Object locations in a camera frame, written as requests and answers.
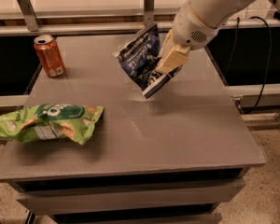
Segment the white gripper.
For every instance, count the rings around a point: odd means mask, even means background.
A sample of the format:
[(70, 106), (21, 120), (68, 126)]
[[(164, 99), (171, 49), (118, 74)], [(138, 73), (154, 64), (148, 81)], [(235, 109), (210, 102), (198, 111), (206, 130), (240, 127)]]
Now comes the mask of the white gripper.
[(155, 70), (168, 74), (184, 64), (191, 49), (204, 48), (217, 35), (219, 24), (220, 16), (215, 10), (198, 9), (190, 1), (186, 2), (175, 15), (173, 30), (168, 32), (161, 45)]

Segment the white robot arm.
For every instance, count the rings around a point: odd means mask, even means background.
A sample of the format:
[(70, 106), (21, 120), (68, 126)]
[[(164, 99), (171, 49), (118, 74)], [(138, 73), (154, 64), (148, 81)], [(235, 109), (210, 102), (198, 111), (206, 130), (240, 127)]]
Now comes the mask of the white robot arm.
[[(204, 48), (221, 25), (255, 0), (188, 0), (177, 12), (166, 36), (156, 71), (168, 74), (184, 64), (189, 52)], [(268, 0), (280, 13), (280, 0)]]

